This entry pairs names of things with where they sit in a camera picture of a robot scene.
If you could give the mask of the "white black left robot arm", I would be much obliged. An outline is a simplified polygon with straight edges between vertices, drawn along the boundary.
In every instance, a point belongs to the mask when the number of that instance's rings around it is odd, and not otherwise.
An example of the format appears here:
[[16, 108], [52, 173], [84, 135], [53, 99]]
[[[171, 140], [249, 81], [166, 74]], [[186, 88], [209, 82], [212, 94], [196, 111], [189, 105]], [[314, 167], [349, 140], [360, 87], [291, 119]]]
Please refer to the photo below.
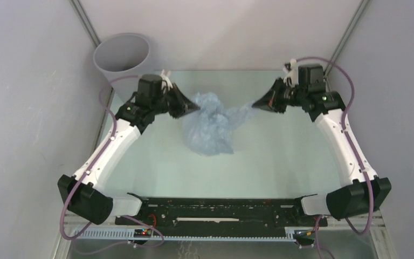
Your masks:
[[198, 110], [167, 75], [142, 75], [137, 90], [112, 115], [112, 126], [93, 154], [72, 176], [62, 175], [58, 180], [63, 212], [73, 212], [96, 225], [110, 216], [125, 215], [138, 225], [147, 222], [149, 210], [142, 206], [142, 198], [107, 193], [105, 185], [125, 152], [157, 115], [167, 113], [178, 119]]

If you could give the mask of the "blue translucent trash bag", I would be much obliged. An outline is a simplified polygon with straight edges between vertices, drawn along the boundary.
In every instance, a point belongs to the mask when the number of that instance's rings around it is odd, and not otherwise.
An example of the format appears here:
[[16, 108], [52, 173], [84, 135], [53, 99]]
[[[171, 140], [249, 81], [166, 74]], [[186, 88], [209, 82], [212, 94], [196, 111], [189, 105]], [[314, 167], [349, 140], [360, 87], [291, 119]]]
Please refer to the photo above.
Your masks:
[[183, 119], [185, 145], [203, 156], [233, 154], [233, 133], [254, 116], [253, 103], [226, 108], [213, 92], [196, 93], [191, 100], [199, 110]]

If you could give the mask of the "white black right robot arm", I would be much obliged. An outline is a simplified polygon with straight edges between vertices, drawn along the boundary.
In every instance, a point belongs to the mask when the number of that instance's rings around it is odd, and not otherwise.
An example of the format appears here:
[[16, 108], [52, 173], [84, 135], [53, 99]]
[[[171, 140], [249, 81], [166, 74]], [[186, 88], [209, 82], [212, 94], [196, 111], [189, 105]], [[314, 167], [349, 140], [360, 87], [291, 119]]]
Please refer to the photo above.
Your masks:
[[377, 211], [390, 193], [391, 183], [369, 165], [349, 125], [340, 94], [326, 90], [323, 67], [287, 63], [285, 68], [288, 75], [277, 78], [252, 106], [274, 113], [285, 113], [287, 107], [293, 106], [308, 113], [329, 143], [341, 184], [327, 194], [303, 196], [301, 205], [292, 210], [293, 221], [305, 226], [314, 215], [341, 220]]

